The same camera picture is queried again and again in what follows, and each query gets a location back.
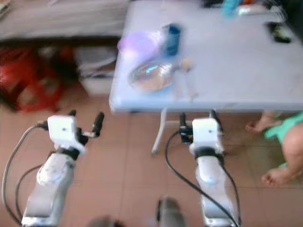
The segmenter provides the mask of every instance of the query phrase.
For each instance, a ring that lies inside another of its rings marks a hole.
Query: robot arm
[[[65,196],[73,181],[75,161],[85,152],[88,138],[100,135],[104,115],[100,113],[92,132],[82,133],[74,116],[51,116],[47,120],[56,152],[39,169],[36,185],[27,201],[22,218],[24,227],[59,225]]]
[[[226,190],[229,179],[223,167],[221,133],[222,126],[214,111],[211,112],[210,118],[194,119],[192,127],[186,126],[184,115],[180,116],[180,135],[183,142],[190,143],[190,153],[197,161],[196,179],[201,190],[218,202],[235,220],[235,203]],[[201,206],[205,226],[235,226],[231,217],[203,195]]]

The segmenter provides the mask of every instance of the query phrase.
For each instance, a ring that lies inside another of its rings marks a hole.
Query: person
[[[246,130],[266,138],[276,136],[282,146],[286,163],[270,169],[261,180],[271,186],[279,186],[298,177],[303,171],[303,112],[281,121],[276,111],[265,111],[257,122],[249,122]]]

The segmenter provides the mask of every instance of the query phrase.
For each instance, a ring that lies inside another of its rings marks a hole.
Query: white table
[[[112,110],[162,111],[154,151],[166,125],[167,111],[302,110],[302,43],[295,36],[290,44],[273,42],[264,25],[269,21],[277,21],[277,17],[226,19],[219,9],[201,8],[199,0],[132,2],[124,34],[156,31],[171,22],[184,27],[178,57],[194,62],[186,77],[191,81],[190,90],[198,96],[191,100],[184,91],[187,86],[182,86],[183,96],[178,98],[175,86],[155,93],[134,90],[128,76],[138,64],[119,55],[109,100]]]

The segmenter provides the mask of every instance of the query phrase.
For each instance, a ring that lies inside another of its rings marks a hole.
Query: green clothing
[[[264,133],[264,137],[266,139],[270,139],[273,137],[277,137],[279,142],[283,144],[283,139],[288,133],[288,131],[294,127],[295,125],[303,122],[303,112],[300,112],[294,116],[291,116],[283,121],[283,123],[279,126],[272,127],[268,129]],[[285,167],[287,166],[287,163],[283,163],[280,165],[280,167]]]

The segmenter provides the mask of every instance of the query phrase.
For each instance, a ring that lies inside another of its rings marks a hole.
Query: purple cup
[[[136,32],[122,37],[118,43],[119,52],[127,58],[144,62],[159,54],[161,37],[159,33]]]

